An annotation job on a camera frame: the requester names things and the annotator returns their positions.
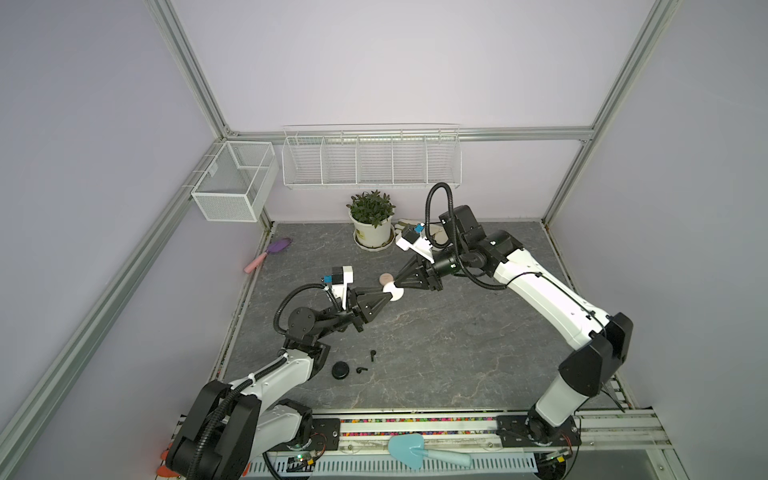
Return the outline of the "white earbud charging case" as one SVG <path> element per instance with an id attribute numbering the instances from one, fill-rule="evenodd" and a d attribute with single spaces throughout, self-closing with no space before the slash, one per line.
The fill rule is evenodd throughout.
<path id="1" fill-rule="evenodd" d="M 393 302 L 400 300 L 404 295 L 404 289 L 395 285 L 395 282 L 388 282 L 382 287 L 382 291 L 389 293 Z"/>

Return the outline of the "pink earbud charging case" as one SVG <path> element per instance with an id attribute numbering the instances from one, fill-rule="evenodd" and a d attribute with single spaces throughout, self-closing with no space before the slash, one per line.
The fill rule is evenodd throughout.
<path id="1" fill-rule="evenodd" d="M 384 285 L 386 285 L 386 284 L 388 284 L 390 282 L 393 282 L 393 281 L 394 281 L 394 277 L 390 273 L 381 274 L 380 277 L 379 277 L 379 282 L 380 282 L 380 284 L 382 286 L 384 286 Z"/>

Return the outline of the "black earbud charging case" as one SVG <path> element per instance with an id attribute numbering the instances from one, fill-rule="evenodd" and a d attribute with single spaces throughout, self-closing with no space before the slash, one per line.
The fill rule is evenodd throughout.
<path id="1" fill-rule="evenodd" d="M 332 365 L 331 375 L 336 380 L 343 380 L 350 374 L 350 366 L 347 362 L 337 361 Z"/>

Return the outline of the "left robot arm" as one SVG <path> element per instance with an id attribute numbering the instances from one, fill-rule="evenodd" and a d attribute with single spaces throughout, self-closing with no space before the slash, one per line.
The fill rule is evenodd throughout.
<path id="1" fill-rule="evenodd" d="M 323 368 L 323 338 L 354 327 L 362 331 L 402 291 L 302 285 L 281 302 L 273 327 L 283 339 L 275 360 L 240 380 L 208 382 L 199 392 L 165 458 L 186 479 L 238 479 L 256 455 L 279 444 L 309 444 L 312 411 L 287 393 Z"/>

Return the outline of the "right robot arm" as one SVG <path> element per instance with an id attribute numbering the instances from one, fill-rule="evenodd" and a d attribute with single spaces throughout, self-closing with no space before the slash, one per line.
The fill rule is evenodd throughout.
<path id="1" fill-rule="evenodd" d="M 486 290 L 510 290 L 542 315 L 572 350 L 524 422 L 530 441 L 548 446 L 624 365 L 634 324 L 625 314 L 609 314 L 579 296 L 509 232 L 486 232 L 469 206 L 455 205 L 447 183 L 439 182 L 429 192 L 438 190 L 447 199 L 447 210 L 439 217 L 445 241 L 434 238 L 429 221 L 405 226 L 396 244 L 413 256 L 386 289 L 393 295 L 406 289 L 439 291 L 445 277 L 462 276 Z"/>

